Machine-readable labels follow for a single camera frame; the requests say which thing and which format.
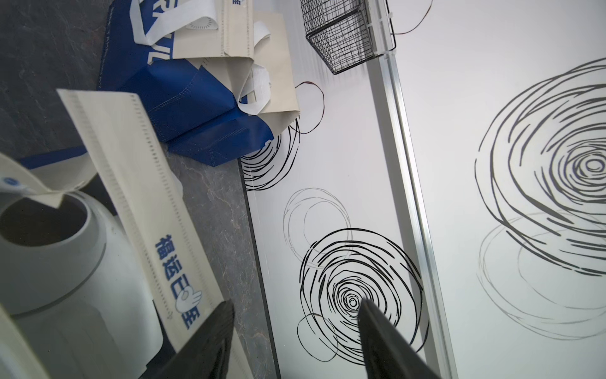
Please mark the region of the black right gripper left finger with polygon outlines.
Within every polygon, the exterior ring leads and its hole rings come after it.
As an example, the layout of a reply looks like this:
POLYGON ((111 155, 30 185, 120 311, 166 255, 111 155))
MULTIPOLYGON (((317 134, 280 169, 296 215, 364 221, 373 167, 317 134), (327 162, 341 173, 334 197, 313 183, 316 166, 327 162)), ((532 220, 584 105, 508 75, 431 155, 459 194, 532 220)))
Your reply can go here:
POLYGON ((235 322, 231 300, 219 303, 185 347, 154 378, 225 379, 235 322))

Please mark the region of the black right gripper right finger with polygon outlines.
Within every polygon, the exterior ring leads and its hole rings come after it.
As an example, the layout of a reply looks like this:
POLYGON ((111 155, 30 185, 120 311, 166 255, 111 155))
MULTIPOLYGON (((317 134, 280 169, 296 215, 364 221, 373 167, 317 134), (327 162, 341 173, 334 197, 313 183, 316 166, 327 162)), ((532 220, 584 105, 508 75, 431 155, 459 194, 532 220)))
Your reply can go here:
POLYGON ((358 329, 367 378, 439 378, 370 300, 361 303, 358 329))

